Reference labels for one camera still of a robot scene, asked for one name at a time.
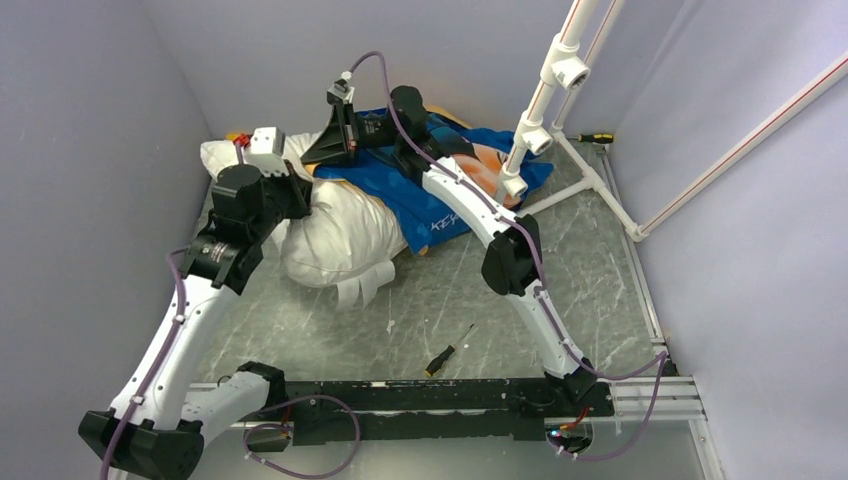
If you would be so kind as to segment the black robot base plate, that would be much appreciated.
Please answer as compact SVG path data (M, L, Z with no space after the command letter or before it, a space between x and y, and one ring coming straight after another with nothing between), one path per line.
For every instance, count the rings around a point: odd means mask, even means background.
M285 424L296 446L336 441L508 437L541 441L559 420L614 415L611 386L597 382L579 399L543 377L294 381L295 405L275 401L243 417Z

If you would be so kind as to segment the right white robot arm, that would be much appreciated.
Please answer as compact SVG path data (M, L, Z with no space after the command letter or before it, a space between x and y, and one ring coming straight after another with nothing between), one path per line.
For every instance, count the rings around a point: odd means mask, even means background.
M515 308L536 340L557 411L574 415L585 407L599 377L556 312L543 269L538 222L501 206L461 167L471 150L456 133L439 133L418 89L394 88L384 113L357 113L354 89L339 80L328 90L332 113L306 165L357 168L383 150L387 170L450 208L486 249L481 275Z

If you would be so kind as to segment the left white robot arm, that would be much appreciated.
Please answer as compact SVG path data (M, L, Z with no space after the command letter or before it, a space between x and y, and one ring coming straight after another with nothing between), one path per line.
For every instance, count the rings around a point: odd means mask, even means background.
M311 190L291 165L265 174L237 164L218 174L205 225L167 257L175 290L147 351L109 408L86 412L78 427L102 461L100 478L187 479L231 424L285 411L284 372L256 361L211 391L188 392L211 334L262 262L264 242L283 221L309 215Z

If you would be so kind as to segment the yellow blue pillowcase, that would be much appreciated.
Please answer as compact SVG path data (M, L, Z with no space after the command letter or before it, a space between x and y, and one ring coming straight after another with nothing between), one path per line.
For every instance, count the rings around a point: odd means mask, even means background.
M345 180L377 197L390 208L410 250L423 254L481 222L503 231L495 221L506 209L515 209L525 194L507 196L501 207L494 195L502 163L514 146L514 134L488 128L466 128L448 115L432 112L429 133L449 152L417 179L405 177L391 164L390 147L366 149L352 167L319 166L317 176Z

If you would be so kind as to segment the white pillow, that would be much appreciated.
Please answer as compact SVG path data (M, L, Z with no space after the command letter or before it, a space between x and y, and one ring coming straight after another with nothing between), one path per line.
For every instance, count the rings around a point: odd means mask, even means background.
M283 159L313 184L311 214L286 220L271 234L282 269L294 282L335 288L337 308L364 308L380 287L393 281L393 258L407 247L393 212L345 180L324 180L306 168L301 155L316 133L285 135Z

